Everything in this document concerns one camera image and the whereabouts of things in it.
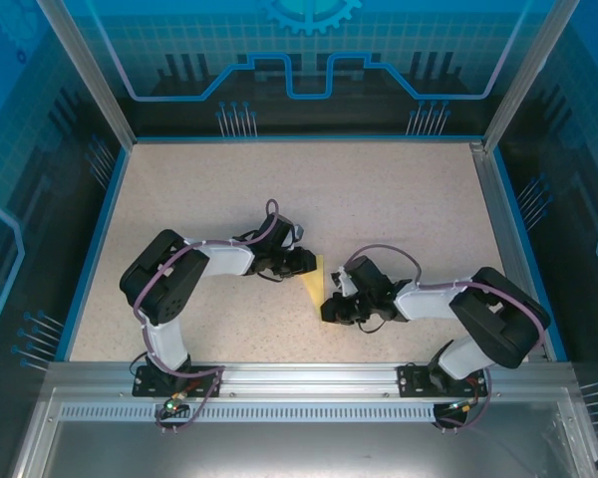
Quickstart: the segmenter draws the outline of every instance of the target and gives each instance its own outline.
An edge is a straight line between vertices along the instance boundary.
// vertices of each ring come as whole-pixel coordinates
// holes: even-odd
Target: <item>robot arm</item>
[[[248,236],[261,236],[272,221],[273,215],[269,214],[258,230],[235,238],[235,243],[242,242]],[[189,355],[181,337],[178,315],[202,277],[222,274],[248,276],[269,269],[273,275],[284,279],[315,270],[317,265],[314,254],[296,246],[302,235],[301,226],[283,216],[277,216],[273,229],[259,242],[250,246],[203,245],[174,262],[170,270],[149,290],[140,308],[140,313],[147,322],[154,356],[171,370],[187,370]],[[120,280],[120,289],[127,296],[129,305],[135,303],[162,264],[177,251],[194,242],[184,239],[174,231],[161,231]]]
[[[443,318],[459,320],[465,326],[469,335],[446,344],[427,367],[427,379],[441,394],[493,363],[518,367],[540,337],[535,324],[508,301],[464,284],[481,284],[521,303],[538,318],[543,330],[550,323],[538,303],[487,267],[447,287],[430,287],[410,280],[393,283],[370,259],[360,256],[339,268],[332,278],[340,292],[321,307],[324,322],[363,324],[378,314],[386,321]]]

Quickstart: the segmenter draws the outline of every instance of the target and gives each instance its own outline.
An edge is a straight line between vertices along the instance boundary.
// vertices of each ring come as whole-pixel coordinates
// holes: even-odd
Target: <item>vertical metal post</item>
[[[62,0],[38,0],[38,5],[118,141],[130,151],[137,142],[136,137],[66,6]]]
[[[567,26],[569,18],[576,9],[579,0],[556,0],[545,22],[536,35],[518,73],[514,77],[509,90],[500,102],[491,123],[483,137],[485,151],[493,151],[511,123],[529,88],[540,73],[544,62],[556,45],[560,34]]]

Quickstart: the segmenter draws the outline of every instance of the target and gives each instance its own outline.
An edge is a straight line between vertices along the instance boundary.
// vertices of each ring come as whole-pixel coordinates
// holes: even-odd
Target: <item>metal base plate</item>
[[[212,366],[192,366],[187,372],[197,373],[214,368]],[[187,385],[195,383],[194,387],[188,392],[187,396],[190,398],[204,397],[208,389],[212,386],[212,381],[215,378],[214,374],[202,376],[200,378],[191,379]],[[219,396],[219,389],[221,384],[217,386],[211,397]],[[133,396],[150,396],[150,397],[169,397],[179,390],[174,390],[167,386],[162,380],[157,377],[152,369],[147,365],[138,367],[136,371],[136,381],[133,384]]]
[[[473,386],[467,381],[474,378],[478,386],[478,396],[487,396],[487,386],[482,370],[475,371],[464,380],[455,382],[448,390],[448,393],[441,394],[430,382],[430,373],[426,365],[408,363],[397,367],[397,383],[399,384],[399,396],[401,398],[435,398],[435,397],[456,397],[472,398],[475,395]]]

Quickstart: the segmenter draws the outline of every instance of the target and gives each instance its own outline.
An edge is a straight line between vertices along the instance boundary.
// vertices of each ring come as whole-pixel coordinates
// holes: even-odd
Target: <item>work surface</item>
[[[130,360],[145,350],[120,277],[162,229],[226,239],[258,228],[270,197],[305,228],[302,246],[330,273],[358,248],[406,249],[423,282],[502,271],[467,144],[299,142],[137,145],[124,177],[71,360]],[[392,279],[404,257],[368,251]],[[457,321],[387,323],[373,335],[323,324],[300,278],[203,279],[180,315],[193,361],[429,360],[464,334]],[[367,329],[381,321],[373,318]]]

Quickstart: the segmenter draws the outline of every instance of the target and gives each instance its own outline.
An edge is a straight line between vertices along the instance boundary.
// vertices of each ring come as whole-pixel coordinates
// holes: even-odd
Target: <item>yellow block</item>
[[[323,256],[317,256],[317,269],[307,274],[302,274],[301,280],[303,281],[312,303],[317,309],[317,314],[321,317],[321,305],[326,300],[326,291],[324,288],[323,279]]]

